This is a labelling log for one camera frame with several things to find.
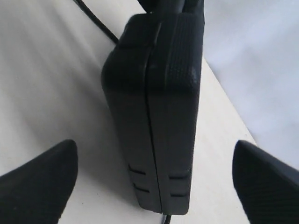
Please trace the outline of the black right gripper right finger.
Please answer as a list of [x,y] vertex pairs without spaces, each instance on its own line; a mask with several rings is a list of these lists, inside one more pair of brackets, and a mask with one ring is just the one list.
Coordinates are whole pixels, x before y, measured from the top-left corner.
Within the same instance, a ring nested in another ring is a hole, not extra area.
[[299,172],[254,144],[239,140],[232,179],[251,224],[299,222]]

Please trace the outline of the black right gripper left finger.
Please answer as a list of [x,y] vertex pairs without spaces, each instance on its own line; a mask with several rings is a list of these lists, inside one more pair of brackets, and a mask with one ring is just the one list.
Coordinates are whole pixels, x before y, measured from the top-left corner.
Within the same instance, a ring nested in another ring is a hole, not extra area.
[[64,140],[0,177],[2,224],[57,224],[78,176],[78,151]]

